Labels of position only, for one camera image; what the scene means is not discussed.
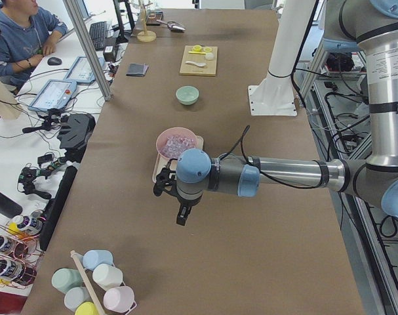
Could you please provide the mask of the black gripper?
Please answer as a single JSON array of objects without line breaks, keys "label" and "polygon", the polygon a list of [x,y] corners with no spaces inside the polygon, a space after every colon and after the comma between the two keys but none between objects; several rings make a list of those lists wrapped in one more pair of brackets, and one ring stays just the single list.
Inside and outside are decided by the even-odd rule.
[{"label": "black gripper", "polygon": [[176,188],[178,193],[178,201],[180,202],[181,206],[179,208],[176,223],[181,226],[186,225],[187,217],[191,212],[191,207],[197,205],[203,195],[202,190],[188,190],[187,188],[182,188],[178,186]]}]

